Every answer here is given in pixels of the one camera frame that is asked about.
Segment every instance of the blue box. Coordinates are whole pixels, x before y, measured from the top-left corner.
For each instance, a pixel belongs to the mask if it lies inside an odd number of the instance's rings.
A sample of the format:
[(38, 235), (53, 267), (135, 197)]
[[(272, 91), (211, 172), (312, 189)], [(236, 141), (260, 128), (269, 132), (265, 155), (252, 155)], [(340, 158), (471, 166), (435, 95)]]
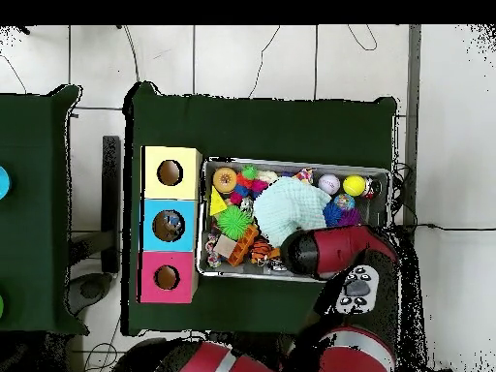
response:
[[(175, 241), (163, 241), (153, 232), (153, 220), (161, 211), (175, 211), (184, 222), (184, 232)], [(197, 203), (195, 201), (144, 200), (143, 251), (194, 250), (197, 226)]]

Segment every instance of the yellow triangle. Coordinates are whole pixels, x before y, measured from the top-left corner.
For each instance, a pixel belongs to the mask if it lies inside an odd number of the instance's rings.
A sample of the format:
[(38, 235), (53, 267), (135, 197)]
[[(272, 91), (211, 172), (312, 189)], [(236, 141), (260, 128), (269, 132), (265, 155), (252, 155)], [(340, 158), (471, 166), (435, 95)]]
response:
[(226, 203), (222, 200), (221, 195), (212, 186), (212, 195), (210, 196), (210, 216), (218, 214), (227, 208)]

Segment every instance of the green spiky ball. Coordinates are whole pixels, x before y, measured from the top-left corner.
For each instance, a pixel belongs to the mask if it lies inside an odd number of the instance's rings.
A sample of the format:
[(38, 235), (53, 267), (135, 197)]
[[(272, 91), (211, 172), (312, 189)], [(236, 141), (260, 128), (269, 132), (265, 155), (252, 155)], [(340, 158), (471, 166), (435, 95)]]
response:
[(246, 179), (252, 180), (257, 178), (257, 169), (255, 168), (255, 166), (244, 166), (241, 174)]
[(230, 205), (219, 214), (217, 226), (234, 241), (238, 241), (250, 225), (250, 216), (235, 205)]

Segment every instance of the toy pile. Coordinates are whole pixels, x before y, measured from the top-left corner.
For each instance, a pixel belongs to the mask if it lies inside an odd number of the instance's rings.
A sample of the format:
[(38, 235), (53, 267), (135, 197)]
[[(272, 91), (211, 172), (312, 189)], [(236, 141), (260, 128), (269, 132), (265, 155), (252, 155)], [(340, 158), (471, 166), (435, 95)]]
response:
[(279, 247), (289, 235), (359, 225), (355, 197), (372, 199), (380, 191), (369, 177), (350, 175), (341, 184), (335, 175), (325, 174), (316, 186), (312, 169), (278, 174), (252, 165), (240, 172), (222, 167), (214, 172), (212, 183), (212, 232), (205, 244), (212, 268), (246, 261), (283, 270)]

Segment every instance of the light blue cloth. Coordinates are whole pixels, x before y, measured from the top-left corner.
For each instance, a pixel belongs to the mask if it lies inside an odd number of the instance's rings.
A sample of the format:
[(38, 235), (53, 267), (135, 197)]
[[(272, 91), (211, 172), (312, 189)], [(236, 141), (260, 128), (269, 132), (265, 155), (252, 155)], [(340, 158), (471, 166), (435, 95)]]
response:
[(303, 230), (325, 228), (323, 209), (330, 200), (330, 195), (320, 188), (295, 178), (281, 177), (257, 197), (253, 209), (261, 233), (277, 248), (298, 227)]

